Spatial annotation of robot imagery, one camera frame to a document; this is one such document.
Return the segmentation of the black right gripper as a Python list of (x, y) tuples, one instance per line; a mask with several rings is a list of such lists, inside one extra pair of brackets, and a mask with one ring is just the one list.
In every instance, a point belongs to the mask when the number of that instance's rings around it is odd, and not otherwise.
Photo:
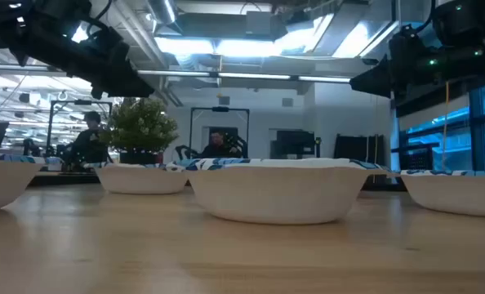
[(372, 69), (349, 80), (354, 91), (375, 96), (405, 96), (407, 87), (423, 86), (434, 81), (431, 50), (418, 36), (417, 29), (404, 25), (389, 40), (390, 61), (384, 56)]

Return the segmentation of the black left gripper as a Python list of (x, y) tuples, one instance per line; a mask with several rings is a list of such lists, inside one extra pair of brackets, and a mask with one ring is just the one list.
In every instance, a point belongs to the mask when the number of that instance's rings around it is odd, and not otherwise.
[(146, 98), (154, 89), (131, 69), (127, 59), (129, 46), (110, 27), (94, 34), (82, 32), (81, 26), (63, 32), (67, 42), (66, 64), (62, 70), (68, 77), (80, 78), (91, 85), (91, 96)]

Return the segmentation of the white blue-patterned paper bowl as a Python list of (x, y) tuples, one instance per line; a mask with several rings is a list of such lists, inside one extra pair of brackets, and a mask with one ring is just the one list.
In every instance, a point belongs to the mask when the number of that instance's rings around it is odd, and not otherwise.
[(413, 201), (424, 208), (485, 216), (485, 171), (403, 170), (400, 177)]
[(87, 163), (112, 194), (176, 194), (188, 180), (183, 167), (174, 164)]
[(63, 160), (56, 157), (0, 154), (0, 208), (18, 199), (43, 167), (59, 172), (62, 163)]
[(204, 158), (173, 162), (198, 204), (231, 221), (312, 225), (344, 218), (367, 178), (389, 168), (348, 158)]

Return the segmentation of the green artificial plant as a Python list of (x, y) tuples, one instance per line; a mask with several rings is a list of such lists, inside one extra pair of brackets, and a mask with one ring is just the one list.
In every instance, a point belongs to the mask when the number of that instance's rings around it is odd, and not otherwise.
[(167, 115), (165, 104), (150, 98), (124, 98), (100, 133), (108, 147), (128, 153), (157, 154), (178, 137), (177, 122)]

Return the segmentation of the person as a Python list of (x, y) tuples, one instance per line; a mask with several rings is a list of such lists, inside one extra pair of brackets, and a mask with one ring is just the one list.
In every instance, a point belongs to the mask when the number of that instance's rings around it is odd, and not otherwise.
[(241, 158), (243, 152), (237, 141), (228, 133), (214, 131), (210, 134), (209, 144), (199, 154), (200, 158)]
[(102, 163), (108, 159), (108, 146), (101, 140), (103, 132), (101, 116), (96, 111), (84, 114), (87, 129), (72, 143), (69, 151), (70, 163)]

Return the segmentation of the black cabinet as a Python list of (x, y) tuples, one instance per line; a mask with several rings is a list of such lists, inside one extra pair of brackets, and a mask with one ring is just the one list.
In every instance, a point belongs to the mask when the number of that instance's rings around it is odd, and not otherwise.
[(336, 136), (333, 158), (348, 158), (385, 165), (385, 138), (374, 136)]

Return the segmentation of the black plant pot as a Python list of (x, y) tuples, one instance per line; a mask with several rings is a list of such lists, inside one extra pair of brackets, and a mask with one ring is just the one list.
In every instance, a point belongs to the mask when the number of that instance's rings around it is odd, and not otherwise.
[(156, 154), (146, 152), (121, 152), (119, 154), (119, 162), (125, 164), (155, 164), (158, 161)]

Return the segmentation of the black perforated-panel desk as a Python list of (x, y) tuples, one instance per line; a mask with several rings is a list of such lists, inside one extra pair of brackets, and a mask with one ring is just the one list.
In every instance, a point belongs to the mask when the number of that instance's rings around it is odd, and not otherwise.
[(401, 170), (433, 170), (436, 147), (439, 143), (408, 145), (391, 149), (391, 153), (398, 154)]

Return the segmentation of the black background equipment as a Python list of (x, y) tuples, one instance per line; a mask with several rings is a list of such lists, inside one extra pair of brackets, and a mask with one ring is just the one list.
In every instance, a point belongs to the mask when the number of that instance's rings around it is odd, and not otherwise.
[(270, 141), (272, 159), (302, 159), (316, 154), (316, 141), (313, 132), (301, 130), (277, 130), (274, 140)]

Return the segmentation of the linear ceiling light fixture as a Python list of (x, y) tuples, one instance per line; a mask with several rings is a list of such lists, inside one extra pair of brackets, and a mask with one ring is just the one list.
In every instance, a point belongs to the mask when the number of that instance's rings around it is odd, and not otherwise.
[(178, 71), (178, 70), (138, 70), (141, 76), (163, 76), (182, 78), (245, 78), (259, 80), (278, 80), (296, 82), (324, 82), (324, 83), (349, 83), (351, 78), (312, 76), (312, 75), (288, 75), (272, 73), (232, 73), (232, 72), (205, 72), (205, 71)]

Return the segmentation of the grey ceiling box unit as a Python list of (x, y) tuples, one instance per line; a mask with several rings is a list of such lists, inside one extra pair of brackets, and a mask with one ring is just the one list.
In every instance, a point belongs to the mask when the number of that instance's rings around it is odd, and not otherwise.
[(247, 38), (274, 41), (287, 34), (287, 27), (279, 15), (247, 11), (245, 33)]

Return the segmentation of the black background rig frame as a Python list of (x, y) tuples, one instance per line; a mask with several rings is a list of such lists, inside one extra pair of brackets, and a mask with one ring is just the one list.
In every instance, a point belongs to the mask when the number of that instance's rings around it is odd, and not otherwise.
[(49, 121), (47, 127), (47, 147), (46, 147), (46, 157), (50, 157), (53, 155), (51, 151), (51, 131), (53, 127), (53, 118), (67, 105), (67, 104), (75, 104), (75, 105), (108, 105), (109, 110), (108, 113), (104, 116), (107, 118), (112, 113), (113, 104), (111, 102), (103, 102), (103, 101), (93, 101), (93, 100), (52, 100), (50, 113), (49, 113)]
[(244, 130), (246, 131), (246, 135), (243, 138), (247, 142), (248, 147), (248, 140), (249, 140), (249, 131), (250, 131), (250, 110), (249, 109), (231, 109), (225, 106), (216, 106), (216, 107), (192, 107), (190, 109), (189, 115), (189, 143), (188, 147), (194, 149), (194, 134), (196, 131), (194, 130), (194, 123), (197, 119), (201, 118), (201, 116), (205, 113), (212, 113), (214, 117), (218, 117), (221, 114), (237, 114), (238, 117), (246, 123)]

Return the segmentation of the silver ventilation duct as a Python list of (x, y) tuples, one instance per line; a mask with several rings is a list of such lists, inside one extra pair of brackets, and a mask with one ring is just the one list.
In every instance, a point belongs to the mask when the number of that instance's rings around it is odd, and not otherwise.
[(169, 25), (176, 21), (178, 12), (174, 0), (146, 0), (150, 14), (158, 24)]

